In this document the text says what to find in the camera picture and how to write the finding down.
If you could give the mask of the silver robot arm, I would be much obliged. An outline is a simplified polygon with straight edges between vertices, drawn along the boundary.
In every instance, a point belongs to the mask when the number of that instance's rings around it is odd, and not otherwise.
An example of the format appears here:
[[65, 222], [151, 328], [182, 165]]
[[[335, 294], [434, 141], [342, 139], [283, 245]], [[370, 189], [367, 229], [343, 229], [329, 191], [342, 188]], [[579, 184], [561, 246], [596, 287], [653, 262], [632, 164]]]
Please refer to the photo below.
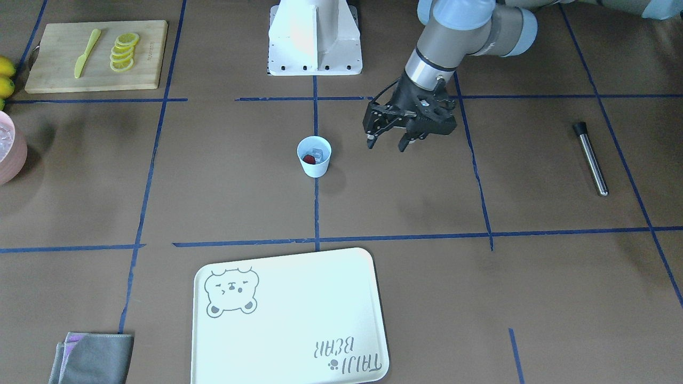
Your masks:
[[424, 31], [401, 76], [390, 84], [390, 99], [368, 103], [363, 118], [368, 148], [394, 128], [404, 130], [399, 151], [430, 134], [451, 134], [457, 126], [455, 103], [446, 86], [459, 64], [466, 56], [526, 52], [538, 32], [534, 13], [551, 5], [554, 1], [420, 1]]

